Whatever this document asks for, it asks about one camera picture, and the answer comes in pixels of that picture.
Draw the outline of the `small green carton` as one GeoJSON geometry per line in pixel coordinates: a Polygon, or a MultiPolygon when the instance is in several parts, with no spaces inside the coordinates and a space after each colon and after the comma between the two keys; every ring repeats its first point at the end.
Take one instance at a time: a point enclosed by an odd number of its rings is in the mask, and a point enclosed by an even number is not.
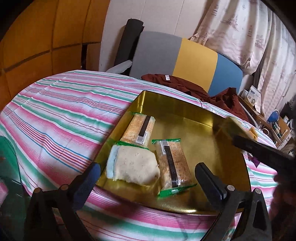
{"type": "Polygon", "coordinates": [[[235,136],[251,138],[250,132],[246,131],[238,120],[230,116],[222,122],[220,128],[229,138],[234,138],[235,136]]]}

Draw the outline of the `gold metal tray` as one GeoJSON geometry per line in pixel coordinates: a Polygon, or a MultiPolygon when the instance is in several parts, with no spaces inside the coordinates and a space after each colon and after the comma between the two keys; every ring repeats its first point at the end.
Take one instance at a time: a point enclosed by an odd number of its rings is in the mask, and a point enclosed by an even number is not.
{"type": "Polygon", "coordinates": [[[189,102],[162,94],[143,91],[130,104],[98,152],[95,162],[101,166],[97,185],[115,196],[146,207],[198,215],[214,215],[201,186],[171,197],[159,198],[161,183],[144,187],[125,181],[112,181],[106,177],[107,159],[113,144],[120,140],[134,113],[153,116],[153,139],[178,138],[190,171],[203,162],[224,184],[239,191],[251,189],[245,159],[241,150],[234,147],[219,129],[223,118],[189,102]]]}

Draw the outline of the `cracker pack green wrapper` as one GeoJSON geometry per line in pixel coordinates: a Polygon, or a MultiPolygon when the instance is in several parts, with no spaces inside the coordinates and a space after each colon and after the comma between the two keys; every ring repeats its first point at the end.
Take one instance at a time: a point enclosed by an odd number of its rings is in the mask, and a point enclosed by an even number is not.
{"type": "Polygon", "coordinates": [[[147,148],[155,122],[153,116],[134,113],[120,141],[147,148]]]}

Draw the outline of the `small tan sponge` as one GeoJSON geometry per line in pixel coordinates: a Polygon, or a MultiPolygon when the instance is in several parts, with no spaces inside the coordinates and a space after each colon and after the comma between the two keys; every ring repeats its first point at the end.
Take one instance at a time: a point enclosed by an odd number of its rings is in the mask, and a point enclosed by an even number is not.
{"type": "Polygon", "coordinates": [[[256,129],[254,127],[251,127],[248,130],[248,135],[252,140],[257,141],[258,134],[257,134],[256,129]]]}

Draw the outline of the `wooden side table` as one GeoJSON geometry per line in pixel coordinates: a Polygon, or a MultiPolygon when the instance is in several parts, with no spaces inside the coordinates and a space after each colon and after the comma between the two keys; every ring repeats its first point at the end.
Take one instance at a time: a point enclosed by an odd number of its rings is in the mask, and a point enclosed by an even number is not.
{"type": "Polygon", "coordinates": [[[292,130],[285,123],[285,121],[279,117],[276,123],[270,123],[267,119],[260,113],[258,113],[253,106],[251,106],[248,101],[244,100],[241,96],[238,97],[240,104],[246,109],[248,114],[254,119],[255,123],[258,125],[259,129],[267,129],[267,135],[269,135],[275,142],[277,148],[282,149],[288,141],[292,138],[292,130]]]}

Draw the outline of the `green plastic bin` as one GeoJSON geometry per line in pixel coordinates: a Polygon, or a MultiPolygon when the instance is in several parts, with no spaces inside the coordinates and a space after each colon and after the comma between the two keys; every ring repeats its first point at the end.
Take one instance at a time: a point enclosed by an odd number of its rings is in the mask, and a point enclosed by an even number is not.
{"type": "Polygon", "coordinates": [[[23,240],[25,200],[16,152],[1,137],[1,240],[23,240]]]}

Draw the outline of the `white blue product box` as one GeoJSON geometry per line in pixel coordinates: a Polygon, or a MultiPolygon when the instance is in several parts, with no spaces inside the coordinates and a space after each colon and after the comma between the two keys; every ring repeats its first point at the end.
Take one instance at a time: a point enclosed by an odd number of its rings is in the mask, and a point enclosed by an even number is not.
{"type": "Polygon", "coordinates": [[[253,85],[250,87],[246,99],[258,113],[261,113],[261,93],[253,85]]]}

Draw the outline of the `pink patterned curtain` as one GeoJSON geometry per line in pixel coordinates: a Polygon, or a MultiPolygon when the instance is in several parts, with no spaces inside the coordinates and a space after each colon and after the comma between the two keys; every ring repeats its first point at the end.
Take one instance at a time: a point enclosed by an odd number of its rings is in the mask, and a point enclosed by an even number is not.
{"type": "Polygon", "coordinates": [[[271,31],[258,82],[260,112],[266,118],[280,104],[295,75],[295,41],[286,26],[272,15],[271,31]]]}

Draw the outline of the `dark red garment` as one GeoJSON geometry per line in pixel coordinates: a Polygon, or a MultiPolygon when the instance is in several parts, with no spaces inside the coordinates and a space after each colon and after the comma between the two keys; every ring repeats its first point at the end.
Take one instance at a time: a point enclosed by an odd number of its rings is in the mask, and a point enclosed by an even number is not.
{"type": "Polygon", "coordinates": [[[246,122],[249,121],[246,111],[240,105],[236,88],[229,87],[214,96],[210,96],[201,86],[171,75],[146,74],[143,75],[141,79],[176,89],[187,95],[196,97],[202,102],[208,102],[222,110],[234,114],[236,117],[246,122]]]}

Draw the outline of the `grey yellow blue headboard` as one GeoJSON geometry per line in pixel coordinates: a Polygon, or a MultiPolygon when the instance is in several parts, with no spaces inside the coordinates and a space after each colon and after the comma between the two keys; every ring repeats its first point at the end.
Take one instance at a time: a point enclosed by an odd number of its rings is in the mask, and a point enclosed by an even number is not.
{"type": "Polygon", "coordinates": [[[233,87],[240,89],[242,70],[223,55],[201,45],[161,32],[143,31],[138,40],[129,75],[179,77],[202,87],[210,96],[233,87]]]}

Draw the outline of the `black rolled mat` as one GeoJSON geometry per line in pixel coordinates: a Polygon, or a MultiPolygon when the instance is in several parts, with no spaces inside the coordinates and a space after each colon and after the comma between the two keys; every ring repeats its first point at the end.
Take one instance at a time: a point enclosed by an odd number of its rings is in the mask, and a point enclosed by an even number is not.
{"type": "Polygon", "coordinates": [[[127,60],[132,60],[140,34],[144,30],[144,22],[138,19],[128,19],[119,47],[114,60],[114,65],[118,65],[127,60]]]}

